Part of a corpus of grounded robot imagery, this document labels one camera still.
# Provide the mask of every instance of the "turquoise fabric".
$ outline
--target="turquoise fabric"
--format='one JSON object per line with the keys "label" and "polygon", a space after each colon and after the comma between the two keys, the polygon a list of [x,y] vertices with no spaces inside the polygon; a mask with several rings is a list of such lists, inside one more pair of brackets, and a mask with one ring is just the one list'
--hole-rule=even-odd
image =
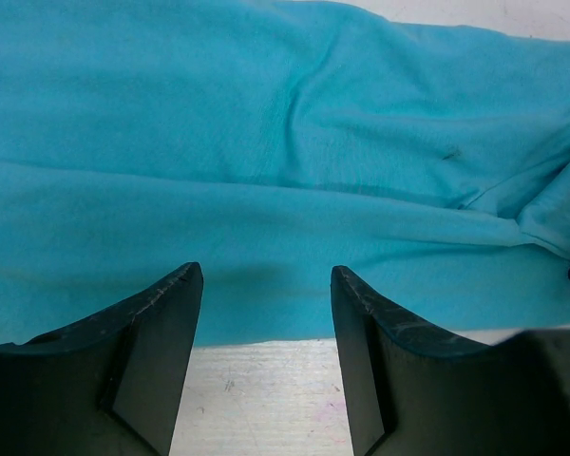
{"label": "turquoise fabric", "polygon": [[0,343],[191,260],[201,345],[332,335],[337,264],[448,328],[570,323],[570,43],[0,1]]}

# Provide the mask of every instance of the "white table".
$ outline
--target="white table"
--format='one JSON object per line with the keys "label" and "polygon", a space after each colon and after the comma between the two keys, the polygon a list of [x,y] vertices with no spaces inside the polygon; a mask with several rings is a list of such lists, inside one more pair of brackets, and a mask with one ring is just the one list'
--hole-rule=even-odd
{"label": "white table", "polygon": [[[354,0],[397,22],[570,40],[570,0]],[[515,330],[475,332],[484,342]],[[334,340],[192,352],[174,456],[352,456]]]}

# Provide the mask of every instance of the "folded cloth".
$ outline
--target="folded cloth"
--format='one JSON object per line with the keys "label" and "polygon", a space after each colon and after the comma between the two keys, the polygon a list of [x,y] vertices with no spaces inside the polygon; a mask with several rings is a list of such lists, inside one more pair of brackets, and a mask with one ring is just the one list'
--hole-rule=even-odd
{"label": "folded cloth", "polygon": [[333,334],[330,270],[570,323],[570,43],[350,6],[0,2],[0,343],[186,261],[201,345]]}

